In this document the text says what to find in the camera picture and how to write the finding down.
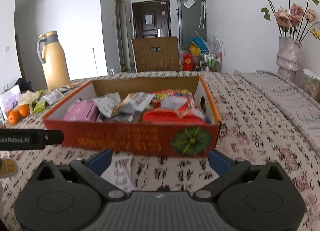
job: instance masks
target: dried rose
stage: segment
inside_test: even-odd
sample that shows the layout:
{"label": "dried rose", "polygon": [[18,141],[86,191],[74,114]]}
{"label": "dried rose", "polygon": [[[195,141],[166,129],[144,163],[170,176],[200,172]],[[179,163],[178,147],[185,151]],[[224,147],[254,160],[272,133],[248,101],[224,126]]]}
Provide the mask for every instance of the dried rose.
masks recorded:
{"label": "dried rose", "polygon": [[291,10],[291,13],[293,13],[298,19],[302,19],[304,14],[304,9],[301,6],[294,3],[290,7],[290,10]]}
{"label": "dried rose", "polygon": [[291,27],[291,19],[289,17],[288,12],[285,9],[278,9],[278,12],[275,13],[275,18],[278,23],[278,26],[286,28]]}
{"label": "dried rose", "polygon": [[316,20],[317,13],[312,9],[308,9],[304,17],[311,23]]}
{"label": "dried rose", "polygon": [[301,19],[297,18],[297,16],[295,16],[293,13],[291,13],[289,17],[292,26],[297,27],[300,24]]}

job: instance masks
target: blue gripper pad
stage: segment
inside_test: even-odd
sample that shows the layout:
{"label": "blue gripper pad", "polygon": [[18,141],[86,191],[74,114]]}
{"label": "blue gripper pad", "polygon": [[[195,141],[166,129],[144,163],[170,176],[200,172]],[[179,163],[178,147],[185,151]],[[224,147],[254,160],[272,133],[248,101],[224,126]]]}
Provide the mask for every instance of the blue gripper pad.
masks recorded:
{"label": "blue gripper pad", "polygon": [[95,174],[101,175],[109,168],[112,159],[112,151],[105,149],[100,153],[92,156],[90,159],[86,160],[84,163],[90,170]]}
{"label": "blue gripper pad", "polygon": [[232,169],[234,161],[215,150],[209,152],[209,166],[219,175],[223,175]]}

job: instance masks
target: paper notice on door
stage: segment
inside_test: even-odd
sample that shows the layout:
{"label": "paper notice on door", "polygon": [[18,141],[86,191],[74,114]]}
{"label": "paper notice on door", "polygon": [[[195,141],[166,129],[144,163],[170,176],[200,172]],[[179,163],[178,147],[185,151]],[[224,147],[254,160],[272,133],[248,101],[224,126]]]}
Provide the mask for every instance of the paper notice on door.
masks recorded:
{"label": "paper notice on door", "polygon": [[195,0],[185,0],[183,2],[184,6],[186,6],[187,9],[191,8],[195,3]]}
{"label": "paper notice on door", "polygon": [[152,25],[152,15],[146,15],[146,25]]}

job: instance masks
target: gray thermos handle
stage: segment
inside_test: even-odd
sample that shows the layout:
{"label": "gray thermos handle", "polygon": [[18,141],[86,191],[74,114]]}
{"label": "gray thermos handle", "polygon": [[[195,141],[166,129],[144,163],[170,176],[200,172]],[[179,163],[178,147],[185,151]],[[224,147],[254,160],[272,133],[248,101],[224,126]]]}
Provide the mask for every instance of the gray thermos handle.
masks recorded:
{"label": "gray thermos handle", "polygon": [[45,64],[45,60],[42,58],[42,51],[40,51],[40,43],[42,43],[42,42],[46,42],[47,41],[47,39],[46,38],[44,38],[44,39],[40,39],[38,42],[37,42],[37,53],[38,53],[38,57],[39,57],[39,59],[40,59],[40,62],[41,63],[43,63],[43,64]]}

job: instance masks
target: chair backrest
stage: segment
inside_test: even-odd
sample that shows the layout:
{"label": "chair backrest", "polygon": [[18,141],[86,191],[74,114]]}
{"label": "chair backrest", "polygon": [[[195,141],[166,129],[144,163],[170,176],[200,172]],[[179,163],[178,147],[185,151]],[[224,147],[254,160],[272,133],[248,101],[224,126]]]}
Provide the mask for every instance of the chair backrest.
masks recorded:
{"label": "chair backrest", "polygon": [[179,71],[177,37],[133,39],[137,72]]}

